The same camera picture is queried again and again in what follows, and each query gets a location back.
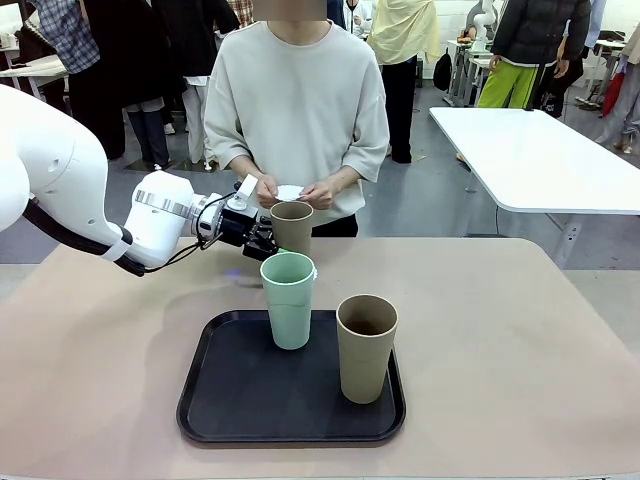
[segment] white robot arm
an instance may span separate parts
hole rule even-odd
[[[108,162],[98,139],[71,117],[0,85],[0,231],[24,215],[61,243],[100,255],[136,275],[165,265],[188,222],[202,247],[220,240],[264,259],[277,251],[267,221],[238,193],[194,194],[191,183],[150,173],[133,192],[123,226],[107,221]],[[232,202],[226,198],[235,196]]]
[[[473,18],[476,27],[476,40],[473,42],[471,51],[487,51],[487,25],[493,25],[496,21],[496,14],[493,11],[493,0],[482,1],[482,11]]]

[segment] green cup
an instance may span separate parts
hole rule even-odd
[[[306,255],[278,253],[260,267],[269,308],[273,341],[283,350],[296,350],[309,341],[311,297],[317,270]]]

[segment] plaid shirt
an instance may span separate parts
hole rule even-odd
[[[253,0],[228,0],[228,3],[238,17],[240,28],[253,23]],[[218,26],[214,25],[213,30],[218,30]]]
[[[100,60],[89,23],[78,0],[29,0],[38,10],[41,31],[69,73],[80,73]]]

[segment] cup rim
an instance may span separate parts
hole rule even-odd
[[[347,327],[344,323],[342,323],[342,320],[340,320],[340,315],[338,314],[340,312],[340,307],[342,307],[342,305],[345,302],[348,302],[349,300],[352,300],[352,299],[358,298],[358,297],[377,298],[379,300],[382,300],[382,301],[388,303],[391,306],[391,308],[393,309],[393,312],[396,315],[396,319],[395,319],[395,322],[393,322],[393,326],[391,328],[389,328],[386,332],[377,333],[376,335],[363,335],[361,333],[354,332],[349,327]],[[360,337],[360,338],[381,338],[381,337],[384,337],[385,335],[389,335],[389,333],[393,332],[397,328],[397,326],[398,326],[398,309],[396,308],[396,306],[393,303],[391,303],[389,300],[387,300],[384,297],[381,297],[379,295],[372,295],[372,294],[369,294],[369,293],[362,293],[362,294],[358,294],[358,295],[351,295],[350,297],[347,297],[347,298],[345,298],[344,300],[342,300],[340,302],[340,304],[338,305],[338,308],[336,309],[336,320],[337,320],[338,325],[340,326],[340,328],[343,328],[344,330],[349,332],[351,335],[355,335],[356,337]]]
[[[279,217],[278,215],[275,215],[273,213],[273,209],[276,208],[278,205],[281,205],[283,203],[300,203],[302,205],[305,205],[306,207],[309,207],[309,209],[310,209],[309,214],[305,215],[304,217],[300,217],[300,218],[282,218],[282,217]],[[309,217],[311,217],[313,215],[313,207],[311,205],[309,205],[308,203],[306,203],[306,202],[301,202],[300,200],[288,200],[286,202],[278,202],[278,203],[276,203],[273,207],[271,207],[269,209],[269,214],[272,217],[277,218],[278,220],[280,220],[282,222],[299,222],[301,220],[306,220],[307,218],[309,218]]]
[[[306,277],[304,277],[302,280],[298,280],[297,282],[291,282],[291,283],[282,283],[282,282],[276,282],[274,280],[271,280],[270,278],[268,278],[263,271],[264,265],[271,260],[272,258],[278,257],[278,256],[283,256],[283,255],[296,255],[299,257],[304,257],[306,258],[309,263],[311,264],[311,272],[309,272],[309,275],[307,275]],[[309,280],[310,277],[314,277],[316,274],[316,264],[313,263],[313,260],[311,260],[308,256],[302,254],[302,253],[298,253],[298,252],[279,252],[276,253],[275,255],[270,256],[269,258],[267,258],[264,262],[262,262],[262,264],[260,265],[260,276],[268,281],[269,283],[273,284],[273,285],[281,285],[281,286],[293,286],[293,285],[300,285],[301,283],[306,282],[307,280]]]

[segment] black jacket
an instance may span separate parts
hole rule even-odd
[[[84,3],[91,34],[110,75],[108,83],[121,107],[185,90],[168,39],[146,0]]]
[[[345,28],[343,0],[327,0],[327,18],[339,27]]]
[[[589,0],[508,0],[491,52],[525,65],[551,63],[567,20],[569,38],[564,58],[575,60],[589,33]]]
[[[151,0],[166,28],[180,73],[185,77],[211,75],[218,55],[213,23],[220,33],[240,26],[226,0]]]

